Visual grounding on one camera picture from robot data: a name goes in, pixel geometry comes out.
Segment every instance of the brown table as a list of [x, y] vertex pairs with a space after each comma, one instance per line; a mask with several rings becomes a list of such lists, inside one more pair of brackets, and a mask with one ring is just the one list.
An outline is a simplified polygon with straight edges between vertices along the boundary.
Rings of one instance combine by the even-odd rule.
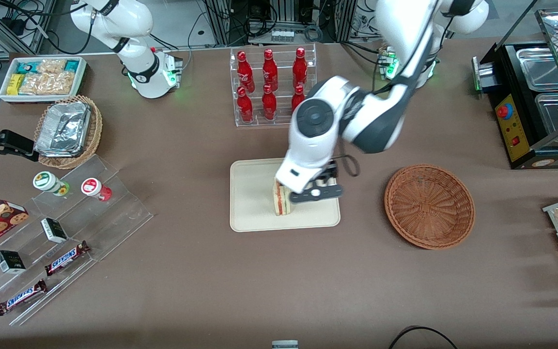
[[[493, 42], [445, 43], [393, 148], [348, 148], [363, 173], [340, 179], [339, 225], [244, 234], [230, 229], [230, 165], [282, 157], [287, 128], [234, 126], [229, 51], [195, 51], [184, 86], [157, 100], [130, 87], [115, 55], [87, 56], [84, 93], [104, 118], [98, 153], [156, 216], [25, 325], [0, 318], [0, 348], [264, 349], [295, 338], [302, 349], [373, 349], [415, 324], [465, 349], [558, 348], [558, 241], [541, 212], [558, 201], [558, 170], [509, 170], [489, 103], [470, 95], [470, 58]], [[353, 56], [319, 45], [318, 78], [367, 88], [372, 65]], [[43, 110], [2, 103], [0, 129], [32, 135]], [[454, 172], [475, 201], [472, 234], [451, 250], [413, 247], [383, 213], [390, 176], [422, 162]], [[45, 169], [0, 157], [0, 198], [35, 196], [31, 177]], [[397, 345], [420, 347], [447, 345], [428, 333]]]

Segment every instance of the wicker basket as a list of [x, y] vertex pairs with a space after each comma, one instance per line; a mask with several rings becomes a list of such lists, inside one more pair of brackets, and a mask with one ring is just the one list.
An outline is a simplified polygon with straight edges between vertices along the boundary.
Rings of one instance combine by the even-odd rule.
[[[72, 102], [84, 102], [92, 108], [89, 126], [87, 127], [84, 150], [81, 155], [75, 158], [48, 158], [40, 155], [38, 161], [42, 165], [60, 168], [61, 170], [69, 170], [81, 165], [82, 163], [90, 159], [90, 157], [96, 152], [96, 149], [98, 148], [98, 143], [100, 142], [100, 133], [102, 132], [102, 115], [100, 115], [100, 110], [98, 110], [96, 104], [91, 99], [84, 97], [83, 95], [76, 95], [75, 97], [62, 99], [55, 102], [55, 104]], [[42, 117], [38, 122], [38, 127], [36, 127], [36, 131], [33, 133], [34, 142], [38, 139], [38, 135], [40, 135], [40, 130], [42, 130], [42, 123], [45, 120], [46, 114], [46, 111], [42, 113]]]
[[465, 185], [432, 165], [399, 170], [385, 190], [385, 210], [403, 238], [429, 250], [463, 241], [475, 222], [475, 205]]

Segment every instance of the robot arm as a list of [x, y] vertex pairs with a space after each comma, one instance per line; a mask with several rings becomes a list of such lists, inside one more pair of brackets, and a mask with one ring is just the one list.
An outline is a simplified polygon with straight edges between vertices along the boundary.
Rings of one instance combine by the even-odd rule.
[[277, 181], [292, 190], [293, 202], [341, 195], [341, 189], [332, 186], [322, 193], [312, 186], [330, 162], [337, 137], [365, 153], [382, 152], [396, 141], [408, 101], [427, 70], [428, 60], [433, 60], [432, 52], [438, 51], [433, 20], [444, 2], [451, 3], [448, 12], [474, 8], [474, 0], [413, 0], [410, 6], [379, 0], [376, 20], [380, 32], [396, 48], [398, 60], [405, 62], [389, 83], [386, 99], [352, 86], [342, 77], [333, 77], [316, 84], [296, 108], [290, 123], [290, 147], [276, 174]]
[[143, 37], [152, 32], [154, 22], [147, 6], [136, 0], [85, 0], [73, 2], [75, 26], [117, 53], [126, 66], [133, 87], [146, 98], [157, 98], [179, 84], [182, 60], [153, 52]]

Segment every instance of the red emergency stop button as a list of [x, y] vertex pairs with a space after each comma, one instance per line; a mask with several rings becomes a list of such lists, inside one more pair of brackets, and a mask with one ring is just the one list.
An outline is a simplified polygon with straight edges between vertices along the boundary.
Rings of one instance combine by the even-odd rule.
[[506, 106], [500, 106], [498, 107], [498, 109], [496, 110], [496, 116], [500, 117], [501, 119], [505, 118], [507, 116], [507, 113], [509, 112], [509, 109], [507, 109]]

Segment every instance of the small black box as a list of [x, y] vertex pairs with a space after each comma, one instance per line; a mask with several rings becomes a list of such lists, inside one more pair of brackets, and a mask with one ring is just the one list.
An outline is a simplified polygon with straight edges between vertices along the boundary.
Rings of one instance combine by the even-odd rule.
[[21, 274], [25, 271], [25, 265], [18, 252], [6, 250], [0, 250], [0, 268], [8, 274]]
[[44, 230], [47, 239], [55, 243], [66, 242], [68, 237], [58, 221], [53, 218], [45, 218], [40, 221], [40, 224], [42, 224], [42, 230]]

